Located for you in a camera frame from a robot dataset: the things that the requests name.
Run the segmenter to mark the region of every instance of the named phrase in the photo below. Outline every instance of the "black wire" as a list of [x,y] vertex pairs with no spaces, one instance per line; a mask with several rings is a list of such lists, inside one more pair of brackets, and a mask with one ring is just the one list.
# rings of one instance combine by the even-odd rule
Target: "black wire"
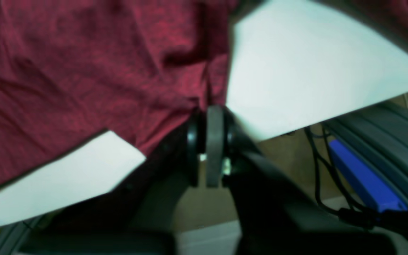
[[29,228],[29,230],[33,230],[33,228],[31,226],[29,226],[25,221],[21,221],[23,223],[23,225],[27,228]]
[[[312,140],[312,137],[310,136],[310,132],[311,131],[309,129],[305,128],[305,133],[306,133],[306,137],[308,139],[308,142],[310,142],[310,140]],[[322,209],[324,209],[328,213],[338,215],[337,210],[334,210],[334,209],[328,207],[327,205],[324,205],[324,203],[322,202],[322,199],[321,199],[321,174],[320,174],[320,169],[319,169],[319,162],[317,161],[317,156],[316,156],[315,150],[312,149],[312,145],[311,145],[311,150],[312,150],[312,153],[313,153],[314,173],[316,175],[316,177],[315,177],[315,183],[316,184],[314,186],[314,196],[316,198],[316,202],[320,207],[322,207]]]
[[311,135],[312,135],[314,138],[317,138],[317,139],[319,139],[319,138],[327,138],[327,137],[331,136],[330,133],[325,133],[325,132],[322,132],[322,135],[314,134],[313,132],[311,132]]
[[[331,165],[332,169],[336,169],[335,168],[335,163],[333,162],[332,154],[330,153],[330,146],[328,144],[328,137],[330,136],[330,134],[325,133],[324,126],[322,126],[322,134],[323,134],[322,136],[324,138],[325,149],[327,150],[328,159],[330,160],[330,165]],[[335,175],[338,176],[338,181],[341,182],[341,178],[340,178],[339,174],[335,173]],[[351,210],[355,210],[353,208],[353,204],[347,198],[346,198],[346,201],[347,201],[347,204],[348,204],[349,208]]]
[[310,129],[309,126],[305,127],[305,134],[306,134],[306,137],[308,139],[308,142],[311,145],[311,150],[313,151],[313,156],[316,157],[318,160],[320,160],[324,164],[324,166],[327,168],[327,170],[329,171],[330,176],[333,179],[333,181],[335,182],[336,186],[338,187],[340,192],[343,194],[343,196],[346,198],[347,203],[352,204],[354,207],[358,208],[362,212],[369,213],[371,215],[377,215],[378,213],[375,210],[373,210],[371,208],[368,208],[368,207],[365,207],[364,205],[361,205],[355,199],[353,199],[353,197],[349,194],[347,189],[342,185],[341,179],[340,179],[338,173],[336,172],[336,169],[334,167],[332,167],[327,162],[327,160],[325,160],[322,157],[322,155],[319,154],[319,151],[317,150],[316,144],[314,144],[314,140],[313,140],[312,135],[311,135],[311,129]]

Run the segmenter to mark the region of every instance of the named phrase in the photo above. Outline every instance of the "dark plastic part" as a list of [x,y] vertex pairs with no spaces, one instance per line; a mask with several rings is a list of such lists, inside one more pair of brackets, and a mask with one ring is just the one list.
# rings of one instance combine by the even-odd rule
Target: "dark plastic part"
[[175,241],[171,234],[142,232],[84,236],[34,236],[24,244],[20,252],[37,255],[173,255],[175,254]]
[[190,186],[185,157],[169,165],[173,172],[152,183],[127,229],[154,232],[172,232],[177,203]]
[[405,119],[406,121],[408,121],[408,110],[406,108],[400,107],[394,103],[391,102],[384,102],[384,103],[380,103],[377,105],[378,107],[387,109],[393,113],[395,113],[396,115],[400,116],[401,118]]
[[341,208],[338,211],[338,217],[341,221],[347,224],[359,226],[368,230],[373,229],[375,225],[375,219],[361,211]]
[[225,119],[223,115],[223,109],[220,106],[212,105],[207,109],[207,187],[218,187],[220,183],[224,151]]
[[195,110],[188,120],[187,131],[187,163],[188,177],[190,184],[193,187],[198,186],[198,170],[199,170],[199,137],[201,126],[201,114],[199,110]]
[[243,236],[237,255],[391,255],[395,247],[387,236],[371,233],[289,233]]
[[360,233],[315,205],[262,155],[227,109],[225,120],[232,169],[223,183],[243,234],[237,254],[396,253],[388,237]]
[[408,212],[386,210],[380,216],[377,225],[406,236],[408,235]]
[[341,121],[408,175],[408,122],[375,106]]

